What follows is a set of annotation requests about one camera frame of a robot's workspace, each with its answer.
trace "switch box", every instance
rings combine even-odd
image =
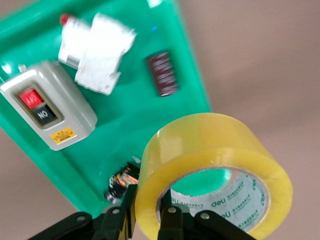
[[[58,62],[45,61],[6,81],[0,92],[55,151],[90,135],[97,116]]]

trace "yellow packing tape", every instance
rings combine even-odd
[[[261,240],[289,213],[291,181],[253,133],[232,117],[199,113],[163,127],[144,150],[135,214],[149,239],[157,239],[160,199],[167,190],[183,177],[208,169],[229,169],[232,179],[223,189],[200,197],[171,190],[175,202],[189,206],[191,214],[215,211]]]

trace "black button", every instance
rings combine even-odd
[[[48,105],[43,105],[33,109],[32,113],[42,125],[48,124],[57,119],[57,116]]]

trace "deli logo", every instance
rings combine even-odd
[[[223,217],[224,219],[225,219],[225,218],[230,218],[230,217],[231,217],[231,214],[230,214],[230,212],[228,211],[228,212],[222,214],[221,217]]]
[[[179,201],[178,201],[177,199],[171,197],[171,203],[173,203],[173,204],[178,204]]]
[[[223,199],[221,199],[221,200],[219,200],[219,201],[213,202],[213,203],[211,204],[211,206],[212,206],[212,207],[216,207],[216,206],[219,206],[219,205],[225,204],[225,203],[226,203],[226,199],[223,198]]]
[[[253,190],[256,190],[256,185],[257,185],[256,180],[253,179],[253,183],[252,183],[252,189]]]
[[[265,201],[266,201],[266,196],[265,196],[265,194],[262,193],[262,196],[261,196],[261,205],[262,206],[265,205]]]

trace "red off button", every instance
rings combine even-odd
[[[19,97],[29,109],[33,109],[44,102],[34,88],[19,94]]]

